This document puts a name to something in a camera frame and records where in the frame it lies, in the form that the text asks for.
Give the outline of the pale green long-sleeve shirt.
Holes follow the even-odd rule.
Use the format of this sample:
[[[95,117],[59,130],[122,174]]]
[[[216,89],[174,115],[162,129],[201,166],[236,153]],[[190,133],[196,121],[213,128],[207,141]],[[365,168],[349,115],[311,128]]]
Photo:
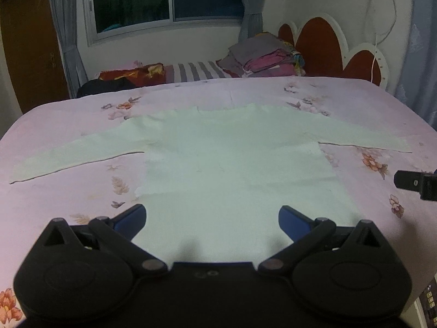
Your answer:
[[[19,162],[11,182],[141,153],[138,237],[169,261],[261,262],[287,244],[279,209],[340,225],[360,213],[320,146],[408,151],[405,140],[290,107],[166,110],[138,116]]]

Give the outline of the stack of folded clothes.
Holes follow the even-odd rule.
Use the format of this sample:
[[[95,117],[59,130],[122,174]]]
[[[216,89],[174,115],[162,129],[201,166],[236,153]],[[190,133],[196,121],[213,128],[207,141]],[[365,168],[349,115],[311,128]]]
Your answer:
[[[241,78],[306,74],[300,52],[291,43],[271,33],[259,33],[234,44],[216,63],[230,75]]]

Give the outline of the pink floral bed sheet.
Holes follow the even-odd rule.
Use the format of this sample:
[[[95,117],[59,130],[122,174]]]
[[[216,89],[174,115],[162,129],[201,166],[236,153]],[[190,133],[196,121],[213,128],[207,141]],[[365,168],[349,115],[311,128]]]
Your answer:
[[[13,296],[13,276],[54,217],[83,224],[114,215],[135,201],[144,167],[139,154],[84,164],[10,184],[13,166],[33,154],[116,127],[126,118],[197,106],[287,106],[380,130],[408,142],[410,153],[325,145],[321,151],[359,210],[391,240],[417,297],[436,272],[436,205],[397,190],[399,169],[436,169],[436,131],[398,99],[367,81],[348,78],[222,78],[164,84],[45,104],[22,116],[1,139],[1,306]]]

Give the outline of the blue patterned curtain right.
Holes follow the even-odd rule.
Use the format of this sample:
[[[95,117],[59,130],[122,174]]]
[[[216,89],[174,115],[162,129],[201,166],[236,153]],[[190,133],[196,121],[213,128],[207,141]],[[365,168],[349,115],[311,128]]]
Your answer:
[[[413,0],[408,48],[395,97],[436,127],[436,0]]]

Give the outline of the black cloth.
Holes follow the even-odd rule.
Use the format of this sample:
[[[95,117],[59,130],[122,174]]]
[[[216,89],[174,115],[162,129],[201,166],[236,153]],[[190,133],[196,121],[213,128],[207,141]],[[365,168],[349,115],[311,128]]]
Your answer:
[[[127,78],[119,78],[117,80],[101,80],[93,79],[83,84],[76,93],[76,98],[85,96],[99,95],[102,93],[118,92],[121,90],[131,90],[136,88],[135,84]]]

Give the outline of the red patterned cloth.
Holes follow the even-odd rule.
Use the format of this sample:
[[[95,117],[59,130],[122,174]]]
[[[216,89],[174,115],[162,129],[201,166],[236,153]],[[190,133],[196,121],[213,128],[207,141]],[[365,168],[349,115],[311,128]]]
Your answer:
[[[166,83],[166,75],[162,63],[144,65],[134,69],[108,70],[99,74],[103,81],[126,78],[137,87],[155,86]]]

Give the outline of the grey white striped pillow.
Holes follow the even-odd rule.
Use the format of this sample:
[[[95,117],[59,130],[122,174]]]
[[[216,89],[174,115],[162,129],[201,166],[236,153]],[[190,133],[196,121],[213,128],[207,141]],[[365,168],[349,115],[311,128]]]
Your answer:
[[[204,81],[216,78],[233,78],[220,68],[215,61],[196,61],[164,66],[167,84]]]

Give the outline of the red white scalloped headboard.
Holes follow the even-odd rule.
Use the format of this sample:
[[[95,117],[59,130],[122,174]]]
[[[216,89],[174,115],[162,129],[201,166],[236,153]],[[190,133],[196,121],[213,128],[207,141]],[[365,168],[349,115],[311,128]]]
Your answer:
[[[284,23],[278,37],[301,53],[307,76],[361,79],[387,88],[389,67],[382,51],[368,42],[350,48],[339,23],[326,13],[310,17],[301,27]]]

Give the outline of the brown wooden door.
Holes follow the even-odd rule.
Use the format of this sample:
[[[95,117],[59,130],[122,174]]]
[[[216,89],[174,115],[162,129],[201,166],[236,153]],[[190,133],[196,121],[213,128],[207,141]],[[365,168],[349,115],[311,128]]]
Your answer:
[[[1,0],[1,37],[22,113],[70,98],[49,0]]]

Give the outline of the left grey curtain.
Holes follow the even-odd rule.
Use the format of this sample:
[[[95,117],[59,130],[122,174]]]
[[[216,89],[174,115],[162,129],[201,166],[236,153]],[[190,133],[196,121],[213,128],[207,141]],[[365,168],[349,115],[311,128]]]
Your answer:
[[[76,0],[49,0],[49,2],[68,91],[71,98],[76,98],[79,88],[88,81],[77,46]]]

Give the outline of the window with white frame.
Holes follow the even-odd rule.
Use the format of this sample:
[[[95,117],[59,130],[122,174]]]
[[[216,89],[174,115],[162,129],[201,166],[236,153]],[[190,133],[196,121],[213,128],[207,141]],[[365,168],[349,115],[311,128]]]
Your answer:
[[[89,45],[185,23],[238,22],[243,14],[241,0],[84,0]]]

